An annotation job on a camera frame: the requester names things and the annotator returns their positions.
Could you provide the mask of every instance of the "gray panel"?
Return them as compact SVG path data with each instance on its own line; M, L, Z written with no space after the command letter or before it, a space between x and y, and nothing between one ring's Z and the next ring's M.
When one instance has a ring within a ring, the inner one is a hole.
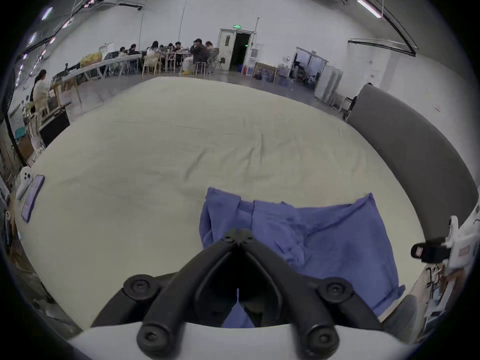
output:
M417 212L425 239L447 236L478 199L475 182L446 137L417 111L371 85L358 94L348 123L378 152Z

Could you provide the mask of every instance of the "black fan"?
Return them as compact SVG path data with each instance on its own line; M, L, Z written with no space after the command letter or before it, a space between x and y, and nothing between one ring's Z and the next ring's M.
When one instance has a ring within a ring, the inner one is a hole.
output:
M5 89L5 94L3 95L3 99L1 101L1 112L0 112L0 124L5 120L5 123L7 124L7 131L8 135L10 137L11 143L15 149L15 152L20 159L21 164L24 167L27 167L27 162L25 161L24 157L20 153L20 150L18 149L17 142L15 141L14 134L12 132L12 127L10 126L10 119L8 117L8 110L10 108L10 104L12 102L12 98L14 97L14 90L15 90L15 70L12 69L10 76L8 78L8 83L7 87Z

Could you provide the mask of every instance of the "smartphone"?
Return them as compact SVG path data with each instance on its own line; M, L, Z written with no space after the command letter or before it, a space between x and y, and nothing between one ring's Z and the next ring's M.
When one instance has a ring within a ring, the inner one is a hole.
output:
M36 175L28 188L27 197L25 198L25 203L23 203L23 208L21 209L21 218L28 223L30 221L30 215L32 215L33 206L35 205L35 200L39 194L40 188L42 188L43 182L45 181L45 176Z

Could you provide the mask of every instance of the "bag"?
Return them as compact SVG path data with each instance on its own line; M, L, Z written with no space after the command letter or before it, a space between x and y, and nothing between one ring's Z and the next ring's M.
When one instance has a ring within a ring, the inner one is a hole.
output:
M95 52L91 53L90 55L85 56L80 61L80 68L87 67L87 65L91 65L94 63L99 63L102 61L102 53Z

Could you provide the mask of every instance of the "white bedsheet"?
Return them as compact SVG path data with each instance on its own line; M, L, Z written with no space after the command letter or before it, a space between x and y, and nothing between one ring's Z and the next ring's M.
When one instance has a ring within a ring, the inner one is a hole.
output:
M353 128L313 107L217 81L158 77L83 115L32 167L45 175L30 223L16 220L45 287L83 329L135 274L178 271L202 249L207 188L295 207L372 192L400 284L423 264L417 215Z

